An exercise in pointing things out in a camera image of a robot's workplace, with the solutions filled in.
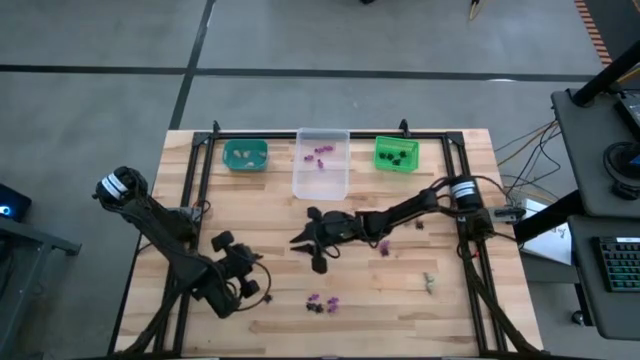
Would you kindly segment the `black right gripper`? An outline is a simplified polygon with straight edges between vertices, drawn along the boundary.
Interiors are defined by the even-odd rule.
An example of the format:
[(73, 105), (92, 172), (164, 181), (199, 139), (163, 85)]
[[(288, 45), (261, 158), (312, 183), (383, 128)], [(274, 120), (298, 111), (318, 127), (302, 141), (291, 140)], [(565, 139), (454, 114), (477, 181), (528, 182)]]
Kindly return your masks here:
[[(304, 229), (290, 243), (314, 241), (320, 247), (328, 247), (361, 239), (361, 224), (354, 215), (341, 211), (322, 213), (317, 207), (309, 207), (307, 217), (309, 221)], [(310, 255), (312, 270), (317, 274), (325, 274), (327, 261), (323, 249), (316, 245), (304, 244), (291, 247), (290, 250)]]

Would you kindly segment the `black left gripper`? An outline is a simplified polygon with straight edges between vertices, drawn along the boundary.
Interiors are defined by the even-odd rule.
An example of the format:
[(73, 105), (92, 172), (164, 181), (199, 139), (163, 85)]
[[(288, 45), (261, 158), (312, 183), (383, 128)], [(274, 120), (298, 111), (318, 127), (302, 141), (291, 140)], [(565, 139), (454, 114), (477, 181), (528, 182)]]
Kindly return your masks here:
[(260, 286), (256, 280), (248, 280), (247, 276), (262, 256), (254, 253), (249, 247), (229, 247), (233, 242), (234, 237), (230, 231), (223, 231), (211, 239), (215, 252), (221, 250), (225, 252), (225, 256), (217, 261), (222, 276), (220, 291), (232, 293), (232, 288), (227, 282), (229, 279), (236, 278), (240, 283), (241, 296), (250, 298), (260, 291)]

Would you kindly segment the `clear plastic bin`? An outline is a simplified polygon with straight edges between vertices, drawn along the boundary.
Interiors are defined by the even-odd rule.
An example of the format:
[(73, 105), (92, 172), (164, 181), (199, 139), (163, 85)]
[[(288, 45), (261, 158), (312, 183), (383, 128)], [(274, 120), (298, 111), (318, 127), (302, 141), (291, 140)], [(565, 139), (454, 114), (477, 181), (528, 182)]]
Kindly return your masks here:
[[(334, 150), (316, 154), (315, 148), (331, 145)], [(305, 162), (304, 157), (314, 160)], [(346, 129), (299, 128), (293, 160), (293, 194), (304, 200), (342, 201), (349, 191), (350, 133)], [(317, 160), (324, 169), (317, 167)]]

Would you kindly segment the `teal plastic bin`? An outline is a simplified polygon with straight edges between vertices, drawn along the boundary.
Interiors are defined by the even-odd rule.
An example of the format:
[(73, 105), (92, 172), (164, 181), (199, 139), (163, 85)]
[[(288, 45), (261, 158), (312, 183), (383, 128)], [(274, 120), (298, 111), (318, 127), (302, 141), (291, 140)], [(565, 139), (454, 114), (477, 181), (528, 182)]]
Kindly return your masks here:
[[(238, 150), (241, 153), (241, 158), (233, 158), (232, 152), (234, 150)], [(249, 159), (243, 159), (242, 153), (245, 151), (250, 151), (251, 156)], [(268, 144), (265, 140), (262, 139), (232, 139), (229, 140), (223, 149), (223, 163), (231, 170), (231, 171), (263, 171), (268, 164), (267, 159), (261, 159), (258, 156), (259, 151), (269, 152)], [(251, 169), (245, 169), (244, 164), (246, 162), (254, 162), (255, 166)]]

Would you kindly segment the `green plastic basket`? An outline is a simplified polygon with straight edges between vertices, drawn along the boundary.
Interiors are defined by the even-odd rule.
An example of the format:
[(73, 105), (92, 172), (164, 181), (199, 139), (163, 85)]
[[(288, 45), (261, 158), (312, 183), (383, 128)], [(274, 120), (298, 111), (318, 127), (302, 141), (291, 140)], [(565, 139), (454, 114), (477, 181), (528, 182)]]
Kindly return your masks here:
[[(398, 154), (400, 151), (406, 151), (406, 158), (399, 158)], [(394, 154), (395, 159), (401, 159), (400, 166), (394, 166), (392, 161), (381, 160), (378, 155), (379, 153), (392, 153)], [(397, 137), (389, 137), (389, 136), (378, 136), (375, 141), (375, 149), (374, 149), (374, 167), (377, 170), (385, 170), (385, 171), (395, 171), (400, 173), (411, 173), (415, 171), (419, 167), (419, 158), (420, 158), (420, 144), (417, 141), (397, 138)]]

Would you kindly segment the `grey metal stand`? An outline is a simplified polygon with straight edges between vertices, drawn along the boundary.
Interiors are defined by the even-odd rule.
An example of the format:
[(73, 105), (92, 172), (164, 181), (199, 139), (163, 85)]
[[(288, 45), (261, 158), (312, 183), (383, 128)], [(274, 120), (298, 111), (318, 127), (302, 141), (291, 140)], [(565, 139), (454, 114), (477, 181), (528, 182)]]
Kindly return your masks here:
[(53, 250), (77, 256), (81, 244), (0, 217), (0, 360), (8, 359), (38, 281)]

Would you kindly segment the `black box with blue light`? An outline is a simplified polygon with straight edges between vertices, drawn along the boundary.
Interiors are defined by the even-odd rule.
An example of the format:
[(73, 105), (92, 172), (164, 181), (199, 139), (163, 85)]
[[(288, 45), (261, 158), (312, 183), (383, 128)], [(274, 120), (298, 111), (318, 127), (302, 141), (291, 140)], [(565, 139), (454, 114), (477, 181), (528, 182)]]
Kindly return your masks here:
[(31, 204), (29, 197), (0, 183), (0, 217), (22, 222)]

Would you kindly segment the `white paper sheet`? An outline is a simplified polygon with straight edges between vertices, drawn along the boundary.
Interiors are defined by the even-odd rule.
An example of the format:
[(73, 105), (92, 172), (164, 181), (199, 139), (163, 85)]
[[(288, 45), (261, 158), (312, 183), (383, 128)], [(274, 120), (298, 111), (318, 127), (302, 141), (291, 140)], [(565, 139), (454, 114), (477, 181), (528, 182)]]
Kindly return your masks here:
[[(524, 198), (520, 207), (525, 210), (522, 220), (527, 220), (538, 213), (544, 212), (548, 205), (530, 198)], [(521, 244), (521, 249), (530, 254), (558, 264), (573, 265), (572, 235), (567, 222), (561, 223), (536, 237)]]

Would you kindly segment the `grey desk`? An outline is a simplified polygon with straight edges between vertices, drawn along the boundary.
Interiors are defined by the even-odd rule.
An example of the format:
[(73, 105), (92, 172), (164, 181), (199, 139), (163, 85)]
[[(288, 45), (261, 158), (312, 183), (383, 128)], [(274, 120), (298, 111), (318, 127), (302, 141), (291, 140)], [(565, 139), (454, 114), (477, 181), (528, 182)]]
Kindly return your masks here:
[(605, 149), (633, 136), (614, 105), (617, 99), (599, 95), (587, 107), (573, 103), (567, 91), (551, 94), (584, 212), (594, 217), (640, 219), (640, 199), (623, 200), (611, 193), (613, 179), (603, 165)]
[(606, 339), (640, 341), (640, 293), (607, 291), (592, 243), (600, 236), (640, 237), (640, 222), (571, 216), (568, 225), (586, 301), (585, 320)]

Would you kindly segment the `black backlit keyboard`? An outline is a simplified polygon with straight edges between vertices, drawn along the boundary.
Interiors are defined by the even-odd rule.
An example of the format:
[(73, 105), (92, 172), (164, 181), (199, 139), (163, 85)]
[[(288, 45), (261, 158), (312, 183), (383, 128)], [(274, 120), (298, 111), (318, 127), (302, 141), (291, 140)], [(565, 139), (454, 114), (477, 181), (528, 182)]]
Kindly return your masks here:
[(592, 243), (607, 291), (640, 293), (640, 237), (600, 236)]

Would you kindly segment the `black round device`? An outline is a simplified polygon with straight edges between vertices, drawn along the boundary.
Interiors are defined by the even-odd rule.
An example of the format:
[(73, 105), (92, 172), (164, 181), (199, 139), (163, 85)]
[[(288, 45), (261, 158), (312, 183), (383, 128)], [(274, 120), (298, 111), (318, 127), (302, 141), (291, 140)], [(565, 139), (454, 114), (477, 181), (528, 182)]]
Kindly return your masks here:
[(613, 143), (604, 150), (602, 162), (613, 180), (613, 195), (626, 201), (640, 199), (640, 143)]

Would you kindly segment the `black diagonal pole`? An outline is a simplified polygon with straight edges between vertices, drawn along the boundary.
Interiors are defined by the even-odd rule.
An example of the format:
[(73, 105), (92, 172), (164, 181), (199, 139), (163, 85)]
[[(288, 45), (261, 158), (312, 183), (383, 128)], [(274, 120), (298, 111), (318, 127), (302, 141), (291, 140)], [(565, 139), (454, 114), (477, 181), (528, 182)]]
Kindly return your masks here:
[(570, 99), (577, 106), (587, 106), (598, 94), (626, 75), (638, 62), (640, 62), (640, 40), (637, 40), (582, 88), (569, 92)]

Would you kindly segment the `black flat device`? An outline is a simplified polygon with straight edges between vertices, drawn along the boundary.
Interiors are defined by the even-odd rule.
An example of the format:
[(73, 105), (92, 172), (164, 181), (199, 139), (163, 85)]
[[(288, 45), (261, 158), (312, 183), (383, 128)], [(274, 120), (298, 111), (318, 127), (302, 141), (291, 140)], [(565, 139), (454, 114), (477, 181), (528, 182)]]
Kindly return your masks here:
[(640, 97), (623, 93), (614, 105), (614, 109), (633, 138), (640, 142)]

